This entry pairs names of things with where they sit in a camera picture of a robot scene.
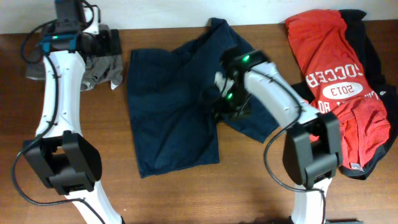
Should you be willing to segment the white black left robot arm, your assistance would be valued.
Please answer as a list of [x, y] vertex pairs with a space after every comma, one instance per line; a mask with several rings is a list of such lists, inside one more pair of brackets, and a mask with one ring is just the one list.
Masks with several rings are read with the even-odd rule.
[[116, 30], [100, 27], [100, 9], [86, 1], [56, 1], [57, 17], [43, 25], [39, 63], [44, 66], [44, 105], [25, 157], [42, 183], [72, 203], [87, 223], [122, 223], [101, 183], [98, 150], [82, 135], [80, 92], [86, 61], [121, 53]]

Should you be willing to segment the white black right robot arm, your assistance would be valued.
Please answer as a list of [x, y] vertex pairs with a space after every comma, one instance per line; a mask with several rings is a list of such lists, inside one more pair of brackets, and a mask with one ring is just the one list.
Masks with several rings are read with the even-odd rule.
[[340, 124], [332, 113], [321, 113], [308, 104], [281, 76], [276, 65], [260, 50], [242, 54], [237, 47], [223, 52], [220, 64], [226, 75], [216, 79], [221, 86], [215, 118], [236, 120], [248, 116], [249, 98], [257, 98], [281, 130], [267, 143], [285, 135], [282, 162], [291, 187], [265, 166], [269, 175], [295, 194], [290, 223], [326, 223], [326, 192], [343, 163]]

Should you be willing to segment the red soccer t-shirt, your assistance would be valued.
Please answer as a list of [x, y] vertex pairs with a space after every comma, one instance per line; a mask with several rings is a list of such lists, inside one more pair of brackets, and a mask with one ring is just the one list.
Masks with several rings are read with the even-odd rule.
[[285, 22], [290, 47], [321, 113], [340, 122], [343, 167], [364, 172], [389, 138], [387, 111], [365, 77], [347, 38], [348, 21], [337, 10], [311, 10]]

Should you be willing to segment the grey folded garment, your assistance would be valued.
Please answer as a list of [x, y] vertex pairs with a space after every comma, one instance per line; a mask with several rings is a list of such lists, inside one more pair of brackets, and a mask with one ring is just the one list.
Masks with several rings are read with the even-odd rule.
[[29, 65], [25, 73], [27, 78], [43, 80], [45, 72], [56, 69], [60, 81], [80, 86], [81, 91], [93, 89], [96, 85], [110, 82], [115, 89], [123, 80], [121, 55], [95, 57], [82, 54], [77, 50], [78, 35], [83, 29], [61, 29], [59, 23], [43, 26], [42, 40], [34, 51], [26, 56], [25, 45], [32, 34], [21, 45], [21, 57]]

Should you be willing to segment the black garment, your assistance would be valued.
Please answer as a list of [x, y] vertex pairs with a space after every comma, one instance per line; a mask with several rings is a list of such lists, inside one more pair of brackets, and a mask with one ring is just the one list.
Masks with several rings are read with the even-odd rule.
[[[385, 76], [382, 74], [379, 56], [366, 35], [363, 23], [366, 13], [359, 9], [342, 9], [337, 11], [341, 11], [344, 19], [348, 21], [348, 41], [363, 64], [366, 80], [383, 102], [387, 111], [387, 120], [391, 125], [388, 140], [377, 150], [374, 159], [371, 159], [369, 167], [364, 172], [341, 167], [341, 172], [345, 176], [352, 179], [366, 180], [376, 168], [377, 163], [388, 153], [397, 138], [397, 88], [388, 84]], [[302, 82], [294, 84], [293, 88], [309, 103], [314, 98], [304, 78]]]

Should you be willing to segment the navy blue shorts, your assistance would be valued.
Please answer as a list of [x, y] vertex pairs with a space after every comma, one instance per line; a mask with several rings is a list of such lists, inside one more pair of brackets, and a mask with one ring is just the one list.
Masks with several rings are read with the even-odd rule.
[[230, 83], [223, 52], [252, 46], [224, 19], [210, 19], [210, 29], [173, 51], [136, 49], [127, 75], [127, 102], [140, 176], [219, 162], [213, 102]]

